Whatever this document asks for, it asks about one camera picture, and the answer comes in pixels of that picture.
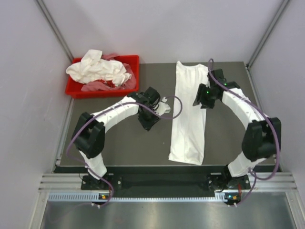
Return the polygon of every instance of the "red plastic container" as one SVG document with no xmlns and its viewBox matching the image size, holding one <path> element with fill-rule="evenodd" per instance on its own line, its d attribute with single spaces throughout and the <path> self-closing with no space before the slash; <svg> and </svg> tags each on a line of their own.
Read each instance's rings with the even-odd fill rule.
<svg viewBox="0 0 305 229">
<path fill-rule="evenodd" d="M 70 76 L 66 85 L 65 93 L 71 95 L 74 99 L 88 99 L 88 98 L 105 98 L 105 97 L 122 97 L 130 92 L 136 92 L 140 88 L 139 81 L 139 71 L 140 71 L 140 61 L 138 55 L 130 56 L 117 56 L 115 60 L 121 61 L 122 63 L 127 63 L 130 65 L 134 76 L 136 78 L 137 84 L 134 89 L 129 90 L 114 90 L 114 91 L 94 91 L 94 92 L 82 92 L 81 88 L 84 86 L 82 83 L 75 82 Z M 76 58 L 72 63 L 80 62 L 81 58 Z"/>
</svg>

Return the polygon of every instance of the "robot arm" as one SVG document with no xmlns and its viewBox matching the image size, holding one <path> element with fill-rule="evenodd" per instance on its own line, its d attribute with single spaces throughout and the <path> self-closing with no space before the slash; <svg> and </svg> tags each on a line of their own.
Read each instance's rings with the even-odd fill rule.
<svg viewBox="0 0 305 229">
<path fill-rule="evenodd" d="M 236 82 L 227 83 L 221 69 L 212 71 L 213 76 L 224 86 L 235 92 L 242 99 L 230 92 L 224 91 L 212 79 L 210 87 L 204 84 L 199 86 L 196 100 L 193 105 L 201 104 L 201 108 L 213 108 L 215 101 L 220 99 L 239 118 L 245 127 L 245 135 L 242 143 L 242 152 L 238 157 L 224 167 L 222 173 L 226 184 L 235 178 L 243 177 L 249 169 L 266 160 L 276 153 L 274 137 L 265 119 L 245 100 L 249 100 Z M 281 122 L 278 118 L 269 118 L 276 134 L 281 138 Z"/>
<path fill-rule="evenodd" d="M 124 97 L 118 103 L 105 109 L 109 110 L 107 113 L 97 117 L 90 123 L 76 138 L 74 143 L 90 168 L 89 173 L 97 180 L 107 172 L 101 151 L 104 148 L 105 134 L 111 127 L 125 118 L 136 114 L 138 114 L 138 120 L 143 128 L 148 131 L 160 120 L 155 114 L 143 109 L 138 104 L 122 105 L 130 102 L 143 104 L 154 110 L 158 115 L 163 115 L 170 111 L 170 107 L 165 101 L 160 101 L 159 93 L 155 89 L 149 87 L 144 93 L 131 93 Z M 72 137 L 76 135 L 86 122 L 105 110 L 93 114 L 83 113 L 77 122 Z"/>
</svg>

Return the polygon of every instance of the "wall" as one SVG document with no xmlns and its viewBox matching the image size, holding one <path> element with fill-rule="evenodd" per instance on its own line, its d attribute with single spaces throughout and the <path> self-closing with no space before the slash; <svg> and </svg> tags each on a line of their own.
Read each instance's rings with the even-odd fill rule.
<svg viewBox="0 0 305 229">
<path fill-rule="evenodd" d="M 69 61 L 33 0 L 3 2 L 0 31 L 0 228 L 19 229 L 54 162 Z"/>
<path fill-rule="evenodd" d="M 264 110 L 282 121 L 281 164 L 305 203 L 305 1 L 291 1 L 252 67 Z"/>
<path fill-rule="evenodd" d="M 281 0 L 45 0 L 76 57 L 88 49 L 141 62 L 248 62 Z"/>
</svg>

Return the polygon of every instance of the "reflective metal surface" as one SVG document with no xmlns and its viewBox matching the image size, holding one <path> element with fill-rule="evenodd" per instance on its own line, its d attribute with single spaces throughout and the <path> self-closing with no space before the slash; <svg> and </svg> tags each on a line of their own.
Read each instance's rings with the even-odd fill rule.
<svg viewBox="0 0 305 229">
<path fill-rule="evenodd" d="M 244 204 L 111 203 L 98 209 L 83 205 L 51 224 L 79 202 L 48 203 L 42 229 L 293 229 L 285 193 L 253 193 Z"/>
</svg>

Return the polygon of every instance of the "red fabric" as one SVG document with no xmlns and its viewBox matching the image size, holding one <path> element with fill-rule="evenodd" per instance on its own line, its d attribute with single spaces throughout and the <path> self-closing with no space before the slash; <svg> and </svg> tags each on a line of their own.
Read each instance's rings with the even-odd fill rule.
<svg viewBox="0 0 305 229">
<path fill-rule="evenodd" d="M 109 55 L 102 55 L 102 59 L 110 61 L 114 60 L 115 57 L 119 56 L 116 53 L 111 53 Z M 126 68 L 127 73 L 130 73 L 132 76 L 129 80 L 127 80 L 124 84 L 119 87 L 116 87 L 112 81 L 104 81 L 104 80 L 96 80 L 93 82 L 89 82 L 85 84 L 81 91 L 89 92 L 89 91 L 109 91 L 109 90 L 118 90 L 118 89 L 134 89 L 136 87 L 136 79 L 134 73 L 129 64 L 123 63 L 124 67 Z"/>
</svg>

